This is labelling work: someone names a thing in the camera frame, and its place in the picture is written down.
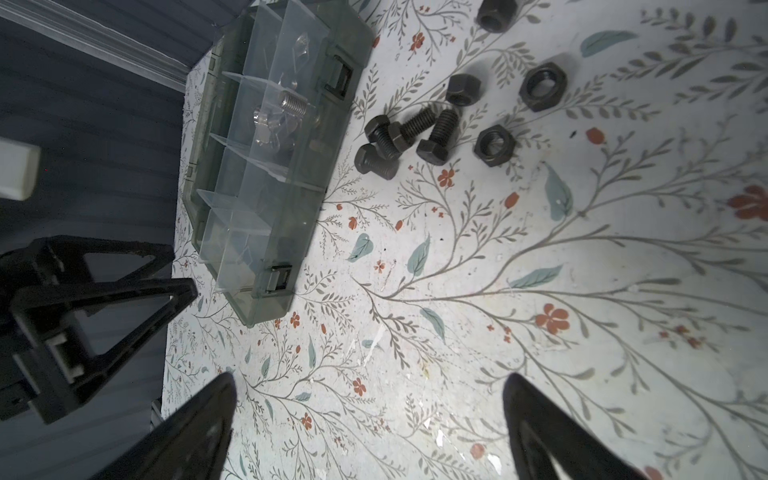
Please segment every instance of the teal leaf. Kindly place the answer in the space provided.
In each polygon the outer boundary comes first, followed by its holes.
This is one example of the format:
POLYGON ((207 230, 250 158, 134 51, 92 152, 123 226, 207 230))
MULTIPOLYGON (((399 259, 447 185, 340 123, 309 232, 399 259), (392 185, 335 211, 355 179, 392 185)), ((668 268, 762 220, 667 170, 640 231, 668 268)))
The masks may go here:
POLYGON ((429 255, 429 236, 424 240, 424 243, 416 247, 411 253, 411 258, 408 259, 408 271, 413 273, 414 276, 419 276, 424 271, 424 266, 427 263, 427 256, 429 255))
POLYGON ((532 288, 533 286, 544 285, 554 280, 560 274, 562 267, 562 265, 557 265, 552 268, 534 270, 514 282, 509 282, 509 288, 532 288))
POLYGON ((557 222, 571 214, 574 199, 568 185, 561 180, 552 167, 547 165, 547 168, 549 169, 549 178, 547 178, 547 183, 544 185, 544 190, 549 200, 550 216, 552 220, 557 222))
POLYGON ((581 56, 591 57, 592 55, 605 50, 612 45, 622 41, 637 38, 637 35, 626 30, 603 30, 594 33, 584 39, 581 43, 581 56))
POLYGON ((445 324, 442 322, 440 315, 435 313, 435 310, 429 308, 422 308, 420 313, 424 316, 424 318, 429 320, 429 322, 435 328, 438 336, 440 336, 443 343, 445 343, 445 324))
POLYGON ((310 339, 310 368, 315 368, 315 364, 317 363, 317 354, 315 354, 315 346, 312 344, 312 339, 310 339))
POLYGON ((355 263, 357 260, 371 252, 373 252, 373 242, 371 241, 371 237, 369 237, 367 233, 361 233, 360 236, 357 237, 355 248, 352 249, 352 253, 349 255, 347 261, 355 263))

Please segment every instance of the plastic organizer box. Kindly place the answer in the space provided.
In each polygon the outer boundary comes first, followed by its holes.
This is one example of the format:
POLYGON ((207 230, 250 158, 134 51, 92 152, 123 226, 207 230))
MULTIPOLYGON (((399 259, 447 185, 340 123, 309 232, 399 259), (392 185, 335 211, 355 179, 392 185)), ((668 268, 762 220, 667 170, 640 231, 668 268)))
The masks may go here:
POLYGON ((372 43, 346 0, 288 0, 214 45, 183 200, 200 262, 245 326, 290 308, 372 43))

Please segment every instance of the hex bolt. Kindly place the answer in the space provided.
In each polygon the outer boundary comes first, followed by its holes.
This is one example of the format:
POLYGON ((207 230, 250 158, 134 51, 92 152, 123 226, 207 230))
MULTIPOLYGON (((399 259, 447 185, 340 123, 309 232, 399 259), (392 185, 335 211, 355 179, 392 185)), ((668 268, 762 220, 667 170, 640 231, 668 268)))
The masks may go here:
POLYGON ((389 136, 389 117, 376 115, 366 124, 365 132, 368 141, 379 146, 386 160, 394 161, 400 158, 400 150, 389 136))
POLYGON ((443 110, 435 121, 428 140, 419 142, 416 154, 433 165, 444 165, 448 160, 448 141, 458 125, 458 113, 449 108, 443 110))
POLYGON ((281 91, 277 101, 280 103, 280 108, 297 117, 303 117, 306 113, 306 101, 292 94, 288 90, 281 91))
POLYGON ((358 149, 355 155, 355 168, 361 174, 373 172, 385 180, 391 180, 397 173, 397 162, 381 158, 376 147, 365 144, 358 149))
POLYGON ((387 127, 389 137, 400 153, 413 146, 413 141, 427 128, 435 124, 435 112, 431 108, 423 108, 404 124, 393 121, 387 127))

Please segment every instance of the white block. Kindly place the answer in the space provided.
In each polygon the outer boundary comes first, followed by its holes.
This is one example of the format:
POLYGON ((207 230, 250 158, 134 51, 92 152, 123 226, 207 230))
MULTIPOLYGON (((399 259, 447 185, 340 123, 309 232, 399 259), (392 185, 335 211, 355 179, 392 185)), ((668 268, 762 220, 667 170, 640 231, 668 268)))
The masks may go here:
POLYGON ((40 147, 0 137, 0 197, 27 200, 35 189, 40 147))

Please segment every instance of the tabletop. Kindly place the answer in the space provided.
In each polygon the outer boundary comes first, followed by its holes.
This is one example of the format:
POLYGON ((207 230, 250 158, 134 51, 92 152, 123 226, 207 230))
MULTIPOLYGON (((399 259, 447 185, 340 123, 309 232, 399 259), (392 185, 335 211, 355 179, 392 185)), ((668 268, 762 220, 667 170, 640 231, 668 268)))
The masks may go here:
MULTIPOLYGON (((376 32, 291 313, 247 329, 190 245, 163 413, 237 382, 222 478, 513 478, 505 379, 530 379, 648 478, 768 476, 764 0, 527 0, 489 34, 469 0, 355 0, 376 32), (568 74, 531 112, 525 72, 568 74), (354 154, 377 114, 482 80, 443 167, 354 154), (472 153, 494 124, 517 146, 472 153)), ((190 73, 185 171, 207 58, 190 73)))

